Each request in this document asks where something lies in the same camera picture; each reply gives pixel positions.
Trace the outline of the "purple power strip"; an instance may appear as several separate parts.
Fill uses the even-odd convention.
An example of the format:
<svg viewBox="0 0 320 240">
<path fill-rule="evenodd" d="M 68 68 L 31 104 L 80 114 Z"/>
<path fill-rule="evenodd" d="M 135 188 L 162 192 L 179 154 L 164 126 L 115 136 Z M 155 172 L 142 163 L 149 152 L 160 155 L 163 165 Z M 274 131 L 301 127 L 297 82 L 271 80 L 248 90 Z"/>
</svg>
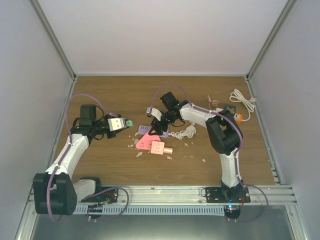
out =
<svg viewBox="0 0 320 240">
<path fill-rule="evenodd" d="M 146 133 L 148 133 L 150 131 L 151 128 L 152 127 L 149 126 L 149 125 L 140 125 L 138 127 L 138 134 L 139 135 L 145 135 Z M 159 137 L 160 138 L 168 138 L 168 136 L 169 136 L 169 132 L 166 131 L 166 132 L 163 133 L 163 135 L 160 135 Z"/>
</svg>

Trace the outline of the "pink cube socket adapter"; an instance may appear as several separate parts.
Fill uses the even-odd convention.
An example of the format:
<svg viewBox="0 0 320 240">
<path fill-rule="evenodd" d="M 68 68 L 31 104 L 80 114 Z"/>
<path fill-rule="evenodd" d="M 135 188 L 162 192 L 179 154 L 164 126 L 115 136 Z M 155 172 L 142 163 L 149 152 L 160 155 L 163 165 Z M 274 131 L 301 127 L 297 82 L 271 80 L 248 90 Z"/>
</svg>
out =
<svg viewBox="0 0 320 240">
<path fill-rule="evenodd" d="M 163 155 L 164 154 L 165 143 L 162 141 L 152 141 L 151 150 L 152 154 Z"/>
</svg>

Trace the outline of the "pink triangular socket adapter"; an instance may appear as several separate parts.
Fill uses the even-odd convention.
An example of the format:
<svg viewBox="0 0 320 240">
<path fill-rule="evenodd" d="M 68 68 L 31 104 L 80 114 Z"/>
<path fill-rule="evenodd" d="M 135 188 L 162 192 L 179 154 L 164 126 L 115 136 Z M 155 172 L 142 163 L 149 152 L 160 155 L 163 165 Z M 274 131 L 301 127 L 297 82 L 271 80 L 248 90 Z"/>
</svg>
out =
<svg viewBox="0 0 320 240">
<path fill-rule="evenodd" d="M 153 141 L 161 141 L 161 138 L 158 135 L 149 135 L 146 133 L 135 145 L 135 147 L 139 150 L 147 150 L 150 151 L 152 148 Z"/>
</svg>

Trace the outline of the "green plug adapter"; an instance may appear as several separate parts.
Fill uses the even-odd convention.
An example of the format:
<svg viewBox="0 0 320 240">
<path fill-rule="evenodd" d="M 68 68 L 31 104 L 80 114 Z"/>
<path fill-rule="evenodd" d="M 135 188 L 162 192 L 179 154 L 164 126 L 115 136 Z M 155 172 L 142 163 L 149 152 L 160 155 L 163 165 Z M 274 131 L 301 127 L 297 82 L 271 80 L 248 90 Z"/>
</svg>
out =
<svg viewBox="0 0 320 240">
<path fill-rule="evenodd" d="M 130 127 L 133 127 L 134 126 L 134 123 L 132 120 L 126 120 L 125 121 L 125 125 L 127 128 L 130 128 Z"/>
</svg>

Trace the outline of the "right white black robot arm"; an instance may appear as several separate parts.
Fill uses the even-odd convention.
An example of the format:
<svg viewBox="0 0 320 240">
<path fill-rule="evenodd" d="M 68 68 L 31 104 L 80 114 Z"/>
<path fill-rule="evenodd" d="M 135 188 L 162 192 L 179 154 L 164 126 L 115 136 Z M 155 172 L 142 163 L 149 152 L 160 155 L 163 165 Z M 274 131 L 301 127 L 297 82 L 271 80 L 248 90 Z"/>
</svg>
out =
<svg viewBox="0 0 320 240">
<path fill-rule="evenodd" d="M 206 128 L 211 146 L 219 153 L 221 161 L 221 196 L 228 203 L 234 202 L 244 186 L 239 167 L 243 134 L 233 114 L 227 109 L 214 111 L 199 107 L 187 100 L 179 101 L 172 92 L 164 94 L 160 100 L 166 112 L 153 106 L 146 110 L 147 116 L 153 118 L 149 134 L 162 135 L 176 120 L 189 121 Z"/>
</svg>

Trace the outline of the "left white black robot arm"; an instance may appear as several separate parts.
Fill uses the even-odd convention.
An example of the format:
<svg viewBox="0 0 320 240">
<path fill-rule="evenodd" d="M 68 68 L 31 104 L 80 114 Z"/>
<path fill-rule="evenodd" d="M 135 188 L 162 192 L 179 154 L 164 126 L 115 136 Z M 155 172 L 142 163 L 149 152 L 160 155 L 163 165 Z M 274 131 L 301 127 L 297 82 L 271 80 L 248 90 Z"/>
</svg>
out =
<svg viewBox="0 0 320 240">
<path fill-rule="evenodd" d="M 92 140 L 100 140 L 103 136 L 114 138 L 127 127 L 126 120 L 119 114 L 104 114 L 97 118 L 97 108 L 94 104 L 81 105 L 80 116 L 73 121 L 62 151 L 44 173 L 34 176 L 34 205 L 38 214 L 70 216 L 77 203 L 86 197 L 92 202 L 102 199 L 103 189 L 97 186 L 98 178 L 87 177 L 72 182 L 75 168 Z"/>
</svg>

